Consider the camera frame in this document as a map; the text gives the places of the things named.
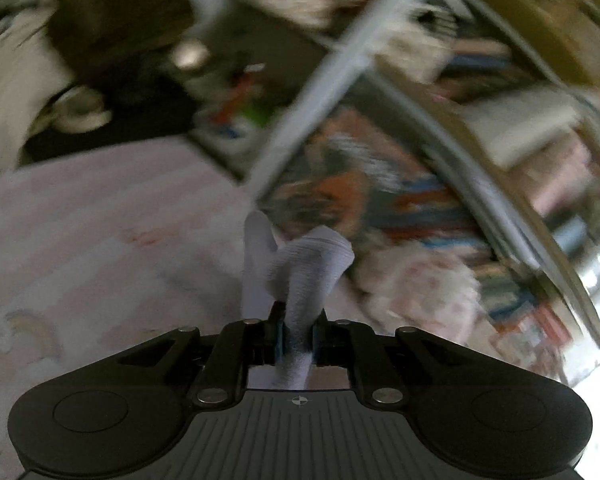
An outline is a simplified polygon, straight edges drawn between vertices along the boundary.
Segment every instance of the white cloth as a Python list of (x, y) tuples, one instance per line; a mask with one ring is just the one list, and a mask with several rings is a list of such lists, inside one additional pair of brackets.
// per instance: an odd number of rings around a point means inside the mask
[(274, 300), (286, 302), (288, 352), (276, 364), (270, 387), (302, 390), (312, 364), (307, 349), (311, 326), (353, 263), (351, 244), (336, 231), (320, 226), (278, 248), (269, 219), (259, 211), (245, 221), (244, 244), (242, 315), (266, 318)]
[(48, 44), (50, 11), (24, 10), (0, 35), (0, 171), (18, 165), (29, 126), (72, 75)]

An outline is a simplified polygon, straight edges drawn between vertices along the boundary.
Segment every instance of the crosshair symbol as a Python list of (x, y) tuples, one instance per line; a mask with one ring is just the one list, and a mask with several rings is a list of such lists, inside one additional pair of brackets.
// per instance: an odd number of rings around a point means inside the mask
[(306, 403), (309, 402), (309, 399), (303, 396), (297, 396), (291, 399), (291, 402), (294, 403), (296, 406), (304, 406)]

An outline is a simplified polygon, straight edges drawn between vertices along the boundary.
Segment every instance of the silver bolt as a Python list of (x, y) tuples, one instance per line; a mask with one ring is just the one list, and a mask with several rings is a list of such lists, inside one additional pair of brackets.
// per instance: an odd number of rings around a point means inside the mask
[(228, 393), (222, 388), (205, 388), (198, 392), (198, 400), (203, 404), (220, 404), (228, 398)]
[(402, 400), (402, 392), (395, 388), (378, 388), (371, 395), (380, 404), (395, 404)]

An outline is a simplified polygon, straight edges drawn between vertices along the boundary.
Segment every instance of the metal screw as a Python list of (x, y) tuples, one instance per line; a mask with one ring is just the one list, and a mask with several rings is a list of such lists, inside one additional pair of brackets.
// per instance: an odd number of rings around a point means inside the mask
[(198, 392), (198, 400), (204, 404), (220, 404), (228, 398), (228, 393), (222, 388), (205, 388)]
[(395, 388), (378, 388), (371, 396), (375, 402), (380, 402), (380, 404), (395, 404), (400, 402), (403, 397), (402, 392)]

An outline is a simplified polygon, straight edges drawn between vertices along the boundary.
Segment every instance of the ribbed gray surface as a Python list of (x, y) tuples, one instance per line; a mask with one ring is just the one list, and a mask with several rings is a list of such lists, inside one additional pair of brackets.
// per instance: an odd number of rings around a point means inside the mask
[[(297, 405), (302, 396), (306, 403)], [(42, 480), (37, 474), (26, 480)], [(397, 413), (353, 392), (249, 391), (198, 415), (167, 455), (121, 480), (470, 480), (427, 450)], [(566, 471), (552, 480), (580, 477)]]

